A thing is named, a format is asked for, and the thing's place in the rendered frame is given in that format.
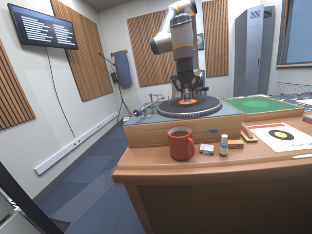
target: blue carpet floor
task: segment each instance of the blue carpet floor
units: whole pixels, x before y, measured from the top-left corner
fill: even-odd
[[[110,177],[127,147],[120,125],[39,204],[71,222],[65,234],[145,234],[125,187]]]

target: bottle cap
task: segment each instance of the bottle cap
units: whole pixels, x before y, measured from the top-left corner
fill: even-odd
[[[222,135],[221,135],[221,142],[222,142],[223,144],[228,143],[228,135],[222,134]]]

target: television screen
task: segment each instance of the television screen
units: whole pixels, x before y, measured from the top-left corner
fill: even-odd
[[[21,44],[78,49],[71,22],[10,3],[8,7]]]

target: small bottle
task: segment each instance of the small bottle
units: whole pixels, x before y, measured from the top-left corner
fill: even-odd
[[[219,155],[222,157],[226,157],[229,151],[229,144],[228,144],[228,135],[222,134],[221,135],[221,142],[219,145]]]

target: microphone stand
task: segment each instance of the microphone stand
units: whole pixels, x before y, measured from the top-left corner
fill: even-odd
[[[104,57],[101,53],[99,53],[99,55],[102,56],[103,58],[105,58],[107,61],[109,61],[109,60],[108,60],[106,57]],[[110,62],[110,63],[115,67],[115,75],[116,75],[116,78],[117,78],[118,88],[119,88],[119,92],[120,92],[120,96],[121,96],[121,105],[120,105],[120,109],[119,109],[118,116],[117,116],[117,122],[118,122],[122,104],[125,105],[126,110],[127,110],[128,114],[129,114],[130,116],[132,116],[132,113],[131,113],[131,111],[129,110],[129,108],[128,108],[128,106],[126,105],[126,103],[124,102],[123,97],[122,97],[122,94],[121,94],[121,89],[120,89],[120,85],[119,85],[119,79],[118,79],[117,73],[116,73],[117,66],[116,66],[114,63],[112,63],[112,62]]]

